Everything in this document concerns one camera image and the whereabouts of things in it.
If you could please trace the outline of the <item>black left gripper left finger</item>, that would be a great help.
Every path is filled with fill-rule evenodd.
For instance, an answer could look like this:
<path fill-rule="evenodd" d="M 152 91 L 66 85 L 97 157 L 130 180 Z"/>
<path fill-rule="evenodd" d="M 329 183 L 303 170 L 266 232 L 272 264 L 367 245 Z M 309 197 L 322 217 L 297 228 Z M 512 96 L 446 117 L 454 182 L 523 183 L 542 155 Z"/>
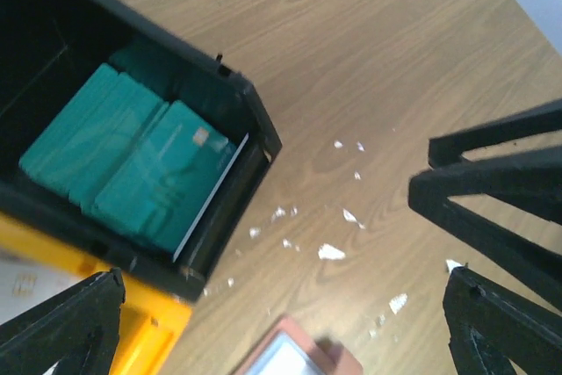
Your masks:
<path fill-rule="evenodd" d="M 2 374 L 107 374 L 119 344 L 126 288 L 100 271 L 1 326 Z"/>

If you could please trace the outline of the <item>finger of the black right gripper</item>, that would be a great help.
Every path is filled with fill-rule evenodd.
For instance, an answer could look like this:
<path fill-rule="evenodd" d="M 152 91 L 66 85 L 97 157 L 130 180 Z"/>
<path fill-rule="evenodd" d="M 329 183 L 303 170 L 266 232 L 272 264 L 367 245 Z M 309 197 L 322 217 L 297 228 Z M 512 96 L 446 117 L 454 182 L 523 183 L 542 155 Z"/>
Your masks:
<path fill-rule="evenodd" d="M 412 177 L 409 207 L 552 305 L 561 302 L 561 149 L 464 161 Z"/>
<path fill-rule="evenodd" d="M 440 168 L 462 161 L 466 151 L 498 145 L 561 129 L 561 100 L 539 105 L 502 119 L 431 138 L 428 163 Z"/>

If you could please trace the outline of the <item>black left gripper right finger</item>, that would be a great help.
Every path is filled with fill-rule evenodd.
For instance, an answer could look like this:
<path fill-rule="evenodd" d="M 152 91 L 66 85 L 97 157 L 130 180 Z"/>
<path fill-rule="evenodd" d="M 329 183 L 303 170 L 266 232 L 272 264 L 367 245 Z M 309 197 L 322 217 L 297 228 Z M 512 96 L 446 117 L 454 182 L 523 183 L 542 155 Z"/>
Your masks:
<path fill-rule="evenodd" d="M 561 373 L 561 317 L 464 267 L 443 296 L 458 374 Z"/>

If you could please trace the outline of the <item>pink leather card holder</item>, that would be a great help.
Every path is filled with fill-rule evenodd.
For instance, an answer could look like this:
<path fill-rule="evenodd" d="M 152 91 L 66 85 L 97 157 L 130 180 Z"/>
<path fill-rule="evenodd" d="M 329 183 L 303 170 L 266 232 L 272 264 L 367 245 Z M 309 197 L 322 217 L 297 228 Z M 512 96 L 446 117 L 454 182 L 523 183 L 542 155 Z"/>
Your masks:
<path fill-rule="evenodd" d="M 279 316 L 233 370 L 234 374 L 362 374 L 343 344 L 315 340 L 289 314 Z"/>

